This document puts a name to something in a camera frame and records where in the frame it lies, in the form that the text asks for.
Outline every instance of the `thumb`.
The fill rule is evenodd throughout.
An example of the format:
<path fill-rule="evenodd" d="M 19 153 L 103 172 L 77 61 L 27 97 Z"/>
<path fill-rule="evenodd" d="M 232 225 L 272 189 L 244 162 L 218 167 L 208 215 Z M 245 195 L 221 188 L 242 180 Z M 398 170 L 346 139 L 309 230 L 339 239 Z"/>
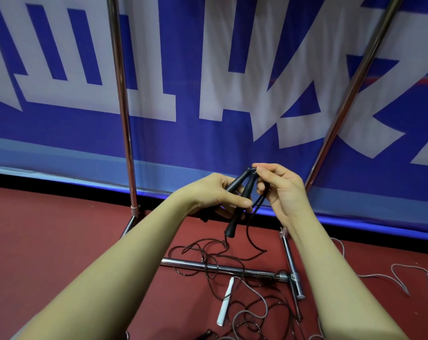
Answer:
<path fill-rule="evenodd" d="M 227 192 L 225 190 L 224 193 L 222 193 L 222 203 L 228 203 L 238 208 L 249 208 L 252 206 L 252 201 L 250 199 Z"/>
<path fill-rule="evenodd" d="M 277 188 L 284 188 L 285 184 L 287 183 L 287 180 L 285 178 L 278 176 L 277 174 L 267 170 L 264 167 L 257 167 L 256 172 L 258 173 L 260 178 L 262 178 L 268 183 L 271 183 Z"/>

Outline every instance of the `white jump rope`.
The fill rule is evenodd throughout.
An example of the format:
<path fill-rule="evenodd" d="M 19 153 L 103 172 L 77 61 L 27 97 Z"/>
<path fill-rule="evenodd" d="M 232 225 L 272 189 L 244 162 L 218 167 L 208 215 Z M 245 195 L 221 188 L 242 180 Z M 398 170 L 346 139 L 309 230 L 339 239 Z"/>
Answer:
<path fill-rule="evenodd" d="M 343 242 L 341 242 L 340 240 L 336 239 L 336 238 L 330 238 L 333 241 L 338 241 L 341 245 L 342 248 L 342 255 L 344 257 L 344 245 Z M 393 268 L 395 266 L 402 266 L 402 267 L 407 267 L 407 268 L 417 268 L 419 270 L 423 270 L 428 274 L 428 270 L 422 267 L 418 267 L 418 266 L 411 266 L 411 265 L 403 265 L 403 264 L 392 264 L 392 266 L 390 267 L 390 270 L 392 271 L 392 274 L 394 275 L 394 277 L 391 276 L 387 276 L 386 274 L 380 274 L 380 273 L 376 273 L 376 274 L 366 274 L 366 275 L 360 275 L 358 274 L 357 276 L 361 277 L 361 278 L 369 278 L 369 277 L 375 277 L 375 276 L 382 276 L 385 278 L 389 278 L 392 279 L 394 282 L 396 282 L 399 286 L 401 286 L 401 288 L 404 290 L 405 293 L 407 293 L 408 296 L 410 296 L 409 290 L 407 289 L 406 285 L 404 285 L 404 283 L 401 281 L 400 278 L 398 278 L 397 274 L 395 273 L 395 271 L 393 270 Z M 227 291 L 225 293 L 225 297 L 223 299 L 222 302 L 222 307 L 220 308 L 220 313 L 218 315 L 217 318 L 217 325 L 218 326 L 223 326 L 223 322 L 225 321 L 225 315 L 227 313 L 227 309 L 228 309 L 228 303 L 230 302 L 230 297 L 231 297 L 231 290 L 233 288 L 233 283 L 234 283 L 234 279 L 238 279 L 240 280 L 240 282 L 242 282 L 245 286 L 247 286 L 250 290 L 252 290 L 253 292 L 255 292 L 264 302 L 264 306 L 266 307 L 266 312 L 264 313 L 263 316 L 259 316 L 257 314 L 252 313 L 249 310 L 241 310 L 239 311 L 233 318 L 233 322 L 232 322 L 232 328 L 233 328 L 233 333 L 235 338 L 231 337 L 231 336 L 223 336 L 221 338 L 219 338 L 218 340 L 223 340 L 223 339 L 228 339 L 228 340 L 240 340 L 238 334 L 236 333 L 236 329 L 234 327 L 235 323 L 236 323 L 236 318 L 243 313 L 248 313 L 252 316 L 255 316 L 258 319 L 264 319 L 266 316 L 268 316 L 268 304 L 266 303 L 266 300 L 264 299 L 263 296 L 261 296 L 258 292 L 256 292 L 254 289 L 252 289 L 250 286 L 247 285 L 247 283 L 245 283 L 244 280 L 242 280 L 240 277 L 238 276 L 233 276 L 230 279 L 230 282 L 228 284 L 228 288 Z M 318 317 L 318 328 L 321 334 L 313 334 L 312 336 L 310 336 L 307 340 L 312 340 L 314 338 L 320 338 L 320 339 L 325 339 L 322 328 L 321 328 L 321 323 Z"/>
<path fill-rule="evenodd" d="M 343 245 L 343 242 L 341 242 L 337 238 L 330 238 L 330 239 L 333 240 L 333 241 L 337 241 L 337 242 L 340 243 L 341 249 L 342 249 L 342 255 L 344 257 L 344 245 Z M 381 276 L 381 277 L 384 277 L 384 278 L 392 279 L 395 283 L 397 283 L 399 286 L 401 286 L 401 288 L 403 289 L 403 291 L 405 293 L 407 293 L 408 296 L 410 296 L 409 290 L 407 289 L 406 285 L 404 285 L 404 283 L 401 281 L 400 278 L 398 278 L 397 274 L 393 270 L 393 268 L 395 266 L 408 267 L 408 268 L 417 268 L 419 270 L 425 271 L 427 273 L 427 275 L 428 275 L 428 270 L 425 269 L 425 268 L 423 268 L 423 267 L 411 266 L 411 265 L 403 265 L 403 264 L 392 264 L 392 266 L 390 266 L 390 270 L 392 271 L 392 274 L 393 274 L 394 277 L 388 276 L 386 274 L 380 274 L 380 273 L 376 273 L 376 274 L 365 274 L 365 275 L 358 274 L 357 276 L 359 276 L 361 278 L 369 278 L 369 277 Z M 307 340 L 312 340 L 314 338 L 325 339 L 324 334 L 323 334 L 323 330 L 321 328 L 321 322 L 319 321 L 319 317 L 318 317 L 318 328 L 319 328 L 319 331 L 320 331 L 321 335 L 314 334 L 314 335 L 310 336 Z"/>

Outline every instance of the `red floor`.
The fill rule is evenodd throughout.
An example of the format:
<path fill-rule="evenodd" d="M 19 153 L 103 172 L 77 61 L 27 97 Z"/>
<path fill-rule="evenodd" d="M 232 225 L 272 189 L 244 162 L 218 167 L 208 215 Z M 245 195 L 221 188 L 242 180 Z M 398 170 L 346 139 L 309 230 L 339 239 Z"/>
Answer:
<path fill-rule="evenodd" d="M 33 315 L 96 257 L 118 239 L 130 217 L 130 209 L 86 200 L 34 194 L 0 188 L 0 340 L 10 339 Z M 221 238 L 224 223 L 202 223 L 188 218 L 174 245 L 187 245 L 204 238 Z M 277 271 L 286 268 L 278 234 L 251 229 L 256 244 L 268 250 L 248 263 L 249 268 Z M 428 255 L 345 242 L 346 258 L 357 273 L 390 273 L 392 263 L 420 265 L 428 269 Z M 231 241 L 231 254 L 255 253 L 240 227 Z M 300 260 L 297 266 L 307 295 L 300 303 L 305 335 L 317 333 L 316 311 Z M 391 281 L 368 278 L 365 284 L 411 339 L 428 339 L 428 286 L 422 271 L 396 268 L 411 297 Z M 219 276 L 216 286 L 224 293 L 228 278 Z M 286 286 L 281 285 L 290 298 Z M 233 296 L 244 300 L 255 296 L 240 290 Z M 220 302 L 209 291 L 204 275 L 183 277 L 172 268 L 160 268 L 134 319 L 132 340 L 193 339 L 216 326 Z M 282 336 L 285 311 L 274 309 L 266 321 L 265 335 Z"/>

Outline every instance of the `forearm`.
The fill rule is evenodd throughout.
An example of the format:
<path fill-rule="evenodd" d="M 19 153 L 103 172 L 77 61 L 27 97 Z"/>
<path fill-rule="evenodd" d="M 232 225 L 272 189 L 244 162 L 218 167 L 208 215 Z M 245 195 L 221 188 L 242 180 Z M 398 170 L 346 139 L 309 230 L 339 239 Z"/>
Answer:
<path fill-rule="evenodd" d="M 289 229 L 328 339 L 407 339 L 344 260 L 313 212 L 292 219 Z"/>
<path fill-rule="evenodd" d="M 124 332 L 188 213 L 180 198 L 171 195 L 83 271 L 19 339 L 115 339 Z"/>

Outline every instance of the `banner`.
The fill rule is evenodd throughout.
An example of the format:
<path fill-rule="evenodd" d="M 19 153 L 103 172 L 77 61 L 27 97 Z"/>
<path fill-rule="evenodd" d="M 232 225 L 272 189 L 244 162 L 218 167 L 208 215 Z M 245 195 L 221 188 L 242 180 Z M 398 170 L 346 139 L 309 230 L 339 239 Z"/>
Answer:
<path fill-rule="evenodd" d="M 120 0 L 138 188 L 308 176 L 389 0 Z M 106 0 L 0 0 L 0 170 L 127 186 Z M 428 232 L 428 0 L 405 0 L 310 193 Z"/>

